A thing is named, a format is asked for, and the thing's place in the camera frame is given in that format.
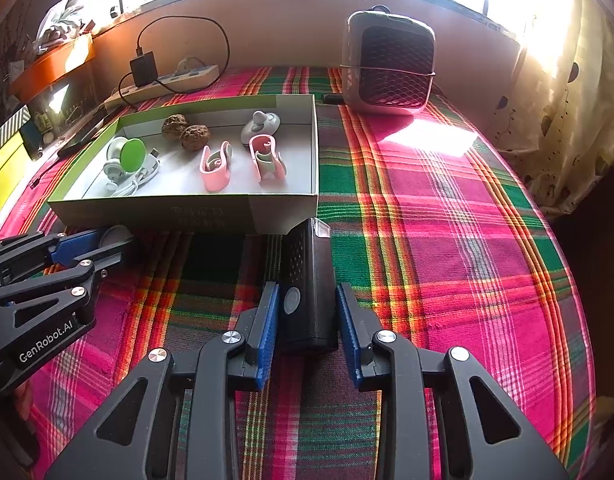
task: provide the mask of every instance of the orange shelf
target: orange shelf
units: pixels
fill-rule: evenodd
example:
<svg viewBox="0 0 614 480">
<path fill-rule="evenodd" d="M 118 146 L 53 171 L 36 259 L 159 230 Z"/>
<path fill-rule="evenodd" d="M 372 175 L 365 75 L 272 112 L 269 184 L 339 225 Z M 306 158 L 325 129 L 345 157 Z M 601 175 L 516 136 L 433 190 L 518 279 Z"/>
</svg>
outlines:
<svg viewBox="0 0 614 480">
<path fill-rule="evenodd" d="M 95 55 L 91 34 L 79 36 L 34 61 L 11 83 L 9 93 L 27 104 L 50 84 Z"/>
</svg>

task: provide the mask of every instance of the blue gripper pad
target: blue gripper pad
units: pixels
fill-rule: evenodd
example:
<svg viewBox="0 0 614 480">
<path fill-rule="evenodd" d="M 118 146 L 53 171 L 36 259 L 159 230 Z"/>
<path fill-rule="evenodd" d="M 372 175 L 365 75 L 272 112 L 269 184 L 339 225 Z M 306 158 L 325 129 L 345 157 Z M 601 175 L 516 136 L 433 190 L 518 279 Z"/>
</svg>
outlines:
<svg viewBox="0 0 614 480">
<path fill-rule="evenodd" d="M 98 249 L 104 231 L 104 229 L 93 229 L 62 238 L 52 253 L 53 263 L 71 267 L 74 258 Z"/>
<path fill-rule="evenodd" d="M 269 307 L 265 316 L 265 323 L 260 336 L 260 344 L 258 345 L 257 363 L 255 380 L 258 389 L 262 390 L 269 378 L 271 371 L 271 361 L 274 356 L 274 346 L 276 345 L 276 331 L 278 329 L 278 306 L 280 304 L 280 285 L 273 284 L 273 291 L 269 300 Z"/>
<path fill-rule="evenodd" d="M 356 330 L 349 312 L 349 305 L 341 285 L 336 287 L 336 299 L 338 301 L 338 320 L 340 321 L 340 338 L 343 343 L 343 352 L 347 362 L 349 378 L 358 389 L 362 380 L 360 369 L 360 345 L 356 336 Z"/>
</svg>

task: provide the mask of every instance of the bed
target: bed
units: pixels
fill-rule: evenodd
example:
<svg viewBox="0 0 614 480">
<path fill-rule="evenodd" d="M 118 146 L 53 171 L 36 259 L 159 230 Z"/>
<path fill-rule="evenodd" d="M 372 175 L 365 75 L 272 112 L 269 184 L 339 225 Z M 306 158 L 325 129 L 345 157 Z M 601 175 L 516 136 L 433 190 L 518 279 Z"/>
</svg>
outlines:
<svg viewBox="0 0 614 480">
<path fill-rule="evenodd" d="M 340 91 L 337 69 L 234 70 L 207 91 L 140 109 L 292 92 L 319 102 Z M 590 342 L 574 280 L 523 185 L 441 95 L 416 118 L 330 105 L 317 105 L 317 115 L 318 215 L 333 230 L 338 281 L 417 346 L 468 348 L 576 478 L 591 447 Z M 0 238 L 66 228 L 46 199 L 72 163 L 23 193 Z M 197 348 L 232 328 L 278 274 L 279 237 L 141 237 L 148 256 L 104 282 L 95 329 L 32 378 L 36 478 L 149 349 Z M 218 250 L 230 257 L 205 257 Z M 237 399 L 242 478 L 373 478 L 379 410 L 376 394 L 352 388 L 341 351 L 278 356 L 265 389 Z M 437 441 L 433 454 L 439 478 Z"/>
</svg>

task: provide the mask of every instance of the fan grille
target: fan grille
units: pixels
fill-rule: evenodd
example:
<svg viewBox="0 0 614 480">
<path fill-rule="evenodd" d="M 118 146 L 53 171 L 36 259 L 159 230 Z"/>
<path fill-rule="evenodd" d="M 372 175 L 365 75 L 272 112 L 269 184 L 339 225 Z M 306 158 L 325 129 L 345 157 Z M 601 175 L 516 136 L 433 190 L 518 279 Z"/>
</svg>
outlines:
<svg viewBox="0 0 614 480">
<path fill-rule="evenodd" d="M 434 40 L 427 35 L 388 27 L 363 33 L 358 94 L 370 105 L 424 108 L 431 89 Z"/>
</svg>

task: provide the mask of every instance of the curtain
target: curtain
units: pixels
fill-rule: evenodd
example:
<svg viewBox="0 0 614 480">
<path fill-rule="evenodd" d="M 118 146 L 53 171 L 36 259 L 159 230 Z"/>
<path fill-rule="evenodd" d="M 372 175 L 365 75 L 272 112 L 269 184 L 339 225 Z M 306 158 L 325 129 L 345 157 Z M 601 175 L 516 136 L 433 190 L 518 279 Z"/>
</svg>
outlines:
<svg viewBox="0 0 614 480">
<path fill-rule="evenodd" d="M 485 136 L 549 219 L 614 165 L 614 30 L 596 0 L 528 0 L 512 85 Z"/>
</svg>

